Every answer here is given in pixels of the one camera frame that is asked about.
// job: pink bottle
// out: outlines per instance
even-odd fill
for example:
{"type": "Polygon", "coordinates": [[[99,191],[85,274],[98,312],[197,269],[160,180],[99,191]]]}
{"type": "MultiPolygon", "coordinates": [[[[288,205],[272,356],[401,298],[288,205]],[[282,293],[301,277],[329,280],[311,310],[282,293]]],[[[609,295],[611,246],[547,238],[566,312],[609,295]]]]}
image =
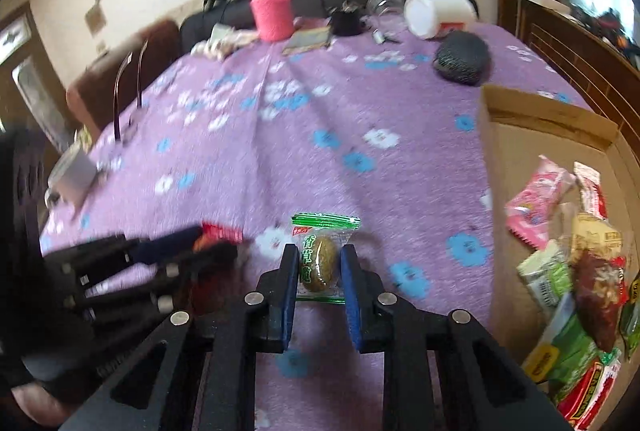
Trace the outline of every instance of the pink bottle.
{"type": "Polygon", "coordinates": [[[260,39],[276,42],[289,39],[295,31],[291,0],[251,0],[260,39]]]}

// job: brown chair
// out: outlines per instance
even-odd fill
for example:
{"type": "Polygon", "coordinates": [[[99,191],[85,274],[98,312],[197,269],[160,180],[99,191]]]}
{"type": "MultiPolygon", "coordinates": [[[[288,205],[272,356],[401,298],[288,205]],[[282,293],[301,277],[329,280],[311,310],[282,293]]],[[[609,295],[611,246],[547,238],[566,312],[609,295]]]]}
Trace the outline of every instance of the brown chair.
{"type": "MultiPolygon", "coordinates": [[[[171,19],[140,30],[98,58],[66,90],[69,110],[87,127],[93,140],[113,122],[113,87],[122,60],[133,52],[137,61],[145,41],[148,46],[140,67],[140,88],[144,90],[180,57],[180,32],[171,19]]],[[[136,98],[137,81],[138,65],[131,64],[120,79],[118,113],[136,98]]]]}

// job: white mug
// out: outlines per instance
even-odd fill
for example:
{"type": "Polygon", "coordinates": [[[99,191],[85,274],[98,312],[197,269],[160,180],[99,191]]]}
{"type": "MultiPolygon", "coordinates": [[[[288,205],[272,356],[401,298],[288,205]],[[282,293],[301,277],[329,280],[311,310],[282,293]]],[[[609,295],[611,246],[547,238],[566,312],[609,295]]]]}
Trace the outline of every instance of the white mug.
{"type": "Polygon", "coordinates": [[[81,207],[97,174],[97,167],[80,144],[73,144],[62,154],[49,175],[49,189],[44,195],[47,208],[52,207],[53,193],[76,208],[81,207]]]}

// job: green and clear snack wrapper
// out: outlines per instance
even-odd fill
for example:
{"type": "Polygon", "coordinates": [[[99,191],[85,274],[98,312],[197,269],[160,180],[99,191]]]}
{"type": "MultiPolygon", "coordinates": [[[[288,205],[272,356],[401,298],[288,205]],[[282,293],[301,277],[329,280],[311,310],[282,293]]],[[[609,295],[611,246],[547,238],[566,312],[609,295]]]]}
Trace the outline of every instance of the green and clear snack wrapper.
{"type": "Polygon", "coordinates": [[[572,283],[564,254],[555,239],[518,265],[518,274],[538,302],[547,320],[551,319],[562,296],[571,292],[572,283]]]}
{"type": "Polygon", "coordinates": [[[551,400],[558,404],[597,356],[596,344],[575,314],[574,298],[566,293],[522,368],[536,384],[544,384],[551,400]]]}
{"type": "Polygon", "coordinates": [[[640,344],[640,272],[629,287],[629,300],[622,308],[620,333],[625,341],[626,359],[630,360],[640,344]]]}
{"type": "Polygon", "coordinates": [[[344,303],[340,249],[360,227],[360,218],[301,212],[291,218],[300,251],[299,300],[344,303]]]}

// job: white plastic container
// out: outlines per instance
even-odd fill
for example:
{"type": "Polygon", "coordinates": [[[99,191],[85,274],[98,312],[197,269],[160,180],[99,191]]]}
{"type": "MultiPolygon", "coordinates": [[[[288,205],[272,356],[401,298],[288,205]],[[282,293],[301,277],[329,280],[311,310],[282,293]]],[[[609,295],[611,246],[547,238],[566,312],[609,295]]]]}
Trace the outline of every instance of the white plastic container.
{"type": "Polygon", "coordinates": [[[467,30],[478,18],[469,0],[406,0],[404,20],[415,36],[434,39],[467,30]]]}

